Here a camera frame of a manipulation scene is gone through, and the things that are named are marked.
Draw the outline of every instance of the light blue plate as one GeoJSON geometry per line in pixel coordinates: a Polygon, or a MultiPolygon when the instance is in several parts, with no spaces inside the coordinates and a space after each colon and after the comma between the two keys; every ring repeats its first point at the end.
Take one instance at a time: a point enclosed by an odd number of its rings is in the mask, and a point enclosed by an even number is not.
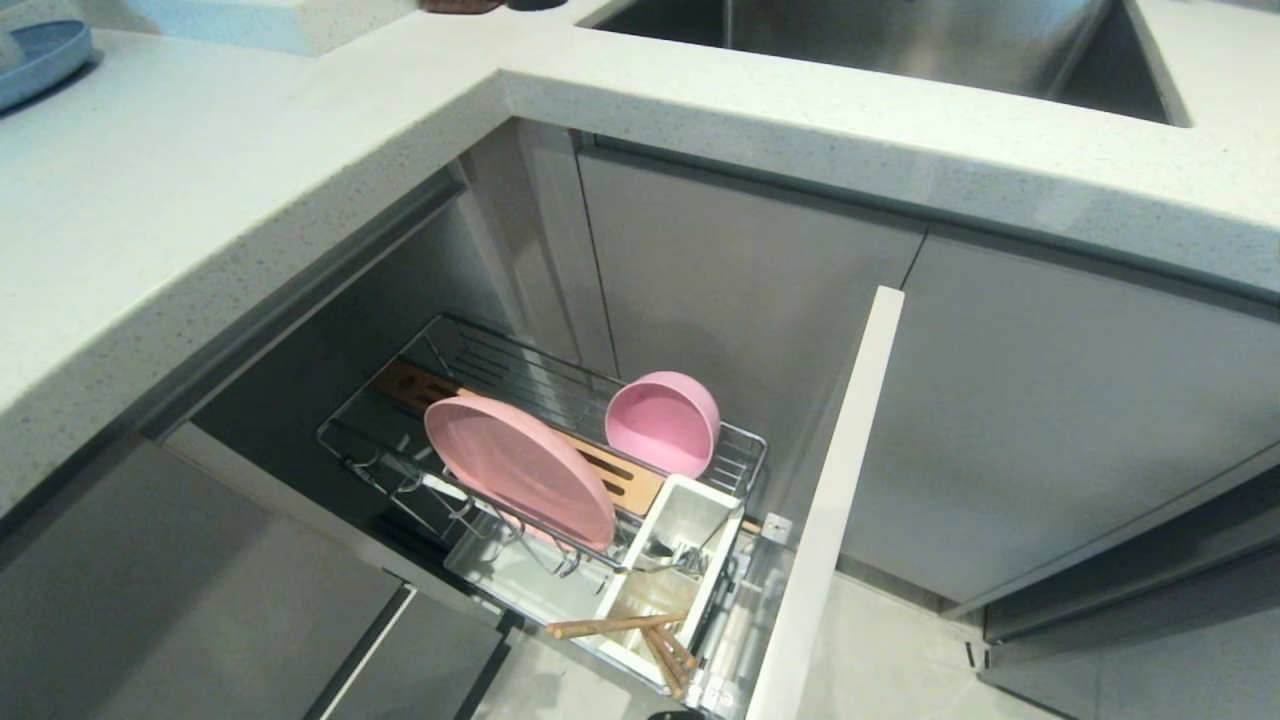
{"type": "Polygon", "coordinates": [[[0,111],[29,100],[74,73],[93,51],[88,26],[79,20],[42,23],[13,31],[27,60],[0,76],[0,111]]]}

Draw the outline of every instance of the white countertop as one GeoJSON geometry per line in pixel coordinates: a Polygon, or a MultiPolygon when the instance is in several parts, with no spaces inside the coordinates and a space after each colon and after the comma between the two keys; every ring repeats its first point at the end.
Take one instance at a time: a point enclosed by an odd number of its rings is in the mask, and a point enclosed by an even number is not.
{"type": "Polygon", "coordinates": [[[573,27],[416,13],[321,58],[99,31],[0,117],[0,514],[509,117],[1280,293],[1280,14],[1137,0],[1193,127],[573,27]]]}

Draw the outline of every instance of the sink basin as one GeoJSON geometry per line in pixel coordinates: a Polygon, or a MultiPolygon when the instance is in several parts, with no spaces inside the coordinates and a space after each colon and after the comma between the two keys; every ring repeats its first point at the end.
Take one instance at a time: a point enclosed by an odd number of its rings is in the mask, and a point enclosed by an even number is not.
{"type": "Polygon", "coordinates": [[[1123,0],[637,0],[596,28],[1174,124],[1123,0]]]}

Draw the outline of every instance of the wooden cutting board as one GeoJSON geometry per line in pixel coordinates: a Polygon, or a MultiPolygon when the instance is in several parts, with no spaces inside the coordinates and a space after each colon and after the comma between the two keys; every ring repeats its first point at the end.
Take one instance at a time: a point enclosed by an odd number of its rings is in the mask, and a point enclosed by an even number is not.
{"type": "MultiPolygon", "coordinates": [[[[426,413],[429,405],[445,397],[477,395],[404,360],[394,360],[388,365],[374,379],[374,388],[415,413],[426,413]]],[[[595,475],[604,483],[604,488],[609,491],[613,505],[641,518],[649,512],[653,500],[662,489],[662,475],[616,452],[579,439],[550,423],[548,427],[586,459],[595,475]]]]}

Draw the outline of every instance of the gray tile floor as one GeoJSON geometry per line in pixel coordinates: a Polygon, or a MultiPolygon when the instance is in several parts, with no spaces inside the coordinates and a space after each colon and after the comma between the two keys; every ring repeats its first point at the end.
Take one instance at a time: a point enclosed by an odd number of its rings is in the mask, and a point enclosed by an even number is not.
{"type": "MultiPolygon", "coordinates": [[[[1052,720],[969,669],[978,632],[836,575],[814,648],[805,720],[1052,720]]],[[[573,647],[518,635],[476,720],[644,720],[671,701],[573,647]]]]}

